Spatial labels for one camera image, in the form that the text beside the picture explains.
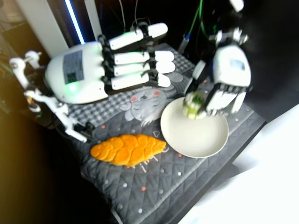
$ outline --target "blue light strip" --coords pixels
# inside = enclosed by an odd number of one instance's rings
[[[85,41],[84,41],[83,36],[81,34],[80,27],[78,25],[76,16],[75,16],[74,11],[73,11],[73,8],[71,7],[70,0],[64,0],[64,1],[66,3],[67,9],[69,10],[69,13],[70,13],[70,16],[71,16],[71,20],[73,21],[73,24],[74,24],[74,27],[76,29],[77,35],[79,37],[79,40],[80,40],[81,44],[85,44]]]

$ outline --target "robotic hand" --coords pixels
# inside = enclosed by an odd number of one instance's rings
[[[233,114],[239,111],[246,93],[249,91],[251,72],[245,53],[239,47],[248,40],[247,35],[235,28],[228,33],[219,31],[211,36],[216,41],[213,59],[213,89],[206,96],[194,93],[206,77],[202,77],[205,63],[200,61],[194,69],[192,79],[186,88],[184,113],[191,119],[201,119],[216,114]]]
[[[154,40],[167,33],[167,26],[139,24],[135,31],[111,40],[102,35],[98,42],[77,45],[54,57],[44,74],[45,85],[52,92],[46,94],[26,78],[26,62],[34,69],[40,68],[39,53],[30,51],[25,59],[12,58],[10,65],[33,112],[40,112],[37,102],[44,102],[65,127],[65,132],[86,142],[91,137],[93,125],[80,124],[68,116],[68,104],[86,104],[128,89],[143,85],[169,87],[170,80],[163,73],[173,72],[173,53],[155,51]],[[142,52],[117,53],[121,49],[142,48]]]

